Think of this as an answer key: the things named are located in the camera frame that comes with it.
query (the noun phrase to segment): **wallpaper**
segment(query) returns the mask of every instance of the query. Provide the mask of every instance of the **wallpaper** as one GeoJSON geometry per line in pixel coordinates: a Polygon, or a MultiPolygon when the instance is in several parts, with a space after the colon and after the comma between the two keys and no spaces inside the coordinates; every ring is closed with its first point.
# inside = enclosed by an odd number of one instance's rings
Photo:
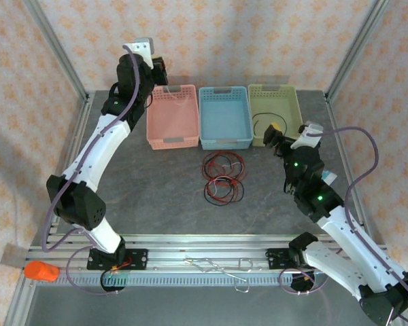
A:
{"type": "Polygon", "coordinates": [[[374,0],[41,0],[87,90],[152,37],[171,84],[329,87],[374,0]]]}
{"type": "MultiPolygon", "coordinates": [[[[333,109],[339,126],[366,128],[379,145],[379,166],[359,190],[391,256],[408,270],[408,0],[389,2],[333,109]]],[[[355,176],[372,165],[365,136],[351,132],[344,144],[355,176]]]]}
{"type": "MultiPolygon", "coordinates": [[[[0,261],[7,243],[29,248],[80,105],[23,2],[0,1],[0,261]]],[[[0,264],[0,325],[20,272],[0,264]]]]}

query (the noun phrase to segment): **pink basket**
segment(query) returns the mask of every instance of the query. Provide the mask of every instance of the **pink basket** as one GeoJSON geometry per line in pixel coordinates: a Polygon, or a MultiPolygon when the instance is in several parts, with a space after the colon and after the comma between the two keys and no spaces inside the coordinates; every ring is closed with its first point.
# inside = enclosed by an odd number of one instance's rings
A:
{"type": "Polygon", "coordinates": [[[152,96],[147,111],[147,140],[152,149],[198,146],[199,112],[195,86],[158,86],[152,96]]]}

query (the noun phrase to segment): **basket handle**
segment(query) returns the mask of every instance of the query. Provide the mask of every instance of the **basket handle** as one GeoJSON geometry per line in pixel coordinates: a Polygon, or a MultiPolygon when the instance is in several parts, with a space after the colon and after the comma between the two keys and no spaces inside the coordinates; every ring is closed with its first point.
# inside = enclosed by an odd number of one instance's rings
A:
{"type": "Polygon", "coordinates": [[[214,94],[230,94],[231,87],[213,87],[214,94]]]}
{"type": "Polygon", "coordinates": [[[164,93],[178,93],[182,91],[181,86],[163,86],[164,93]]]}
{"type": "Polygon", "coordinates": [[[175,138],[164,138],[163,143],[181,143],[184,141],[184,137],[175,137],[175,138]]]}
{"type": "Polygon", "coordinates": [[[234,144],[237,143],[237,139],[218,139],[216,142],[218,144],[234,144]]]}
{"type": "Polygon", "coordinates": [[[262,85],[261,90],[264,92],[277,92],[281,88],[280,84],[262,85]]]}

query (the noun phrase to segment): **orange cap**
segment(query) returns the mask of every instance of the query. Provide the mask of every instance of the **orange cap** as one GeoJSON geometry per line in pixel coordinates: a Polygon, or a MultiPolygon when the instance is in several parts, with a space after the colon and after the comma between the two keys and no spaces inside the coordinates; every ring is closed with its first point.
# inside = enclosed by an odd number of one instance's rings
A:
{"type": "Polygon", "coordinates": [[[24,275],[32,280],[54,282],[59,277],[59,269],[42,261],[31,261],[24,269],[24,275]]]}

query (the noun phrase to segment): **plastic basket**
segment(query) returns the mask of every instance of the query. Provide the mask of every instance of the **plastic basket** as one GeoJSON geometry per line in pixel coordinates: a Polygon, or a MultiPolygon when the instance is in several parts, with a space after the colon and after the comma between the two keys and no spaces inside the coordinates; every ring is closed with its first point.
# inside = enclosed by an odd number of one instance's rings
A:
{"type": "Polygon", "coordinates": [[[265,146],[263,136],[273,122],[285,136],[298,139],[298,129],[303,122],[294,86],[252,84],[248,86],[248,96],[254,135],[252,146],[265,146]]]}
{"type": "Polygon", "coordinates": [[[252,123],[246,88],[200,88],[199,122],[203,149],[248,148],[252,123]]]}
{"type": "Polygon", "coordinates": [[[147,111],[152,149],[196,147],[199,142],[197,91],[193,85],[159,86],[147,111]]]}

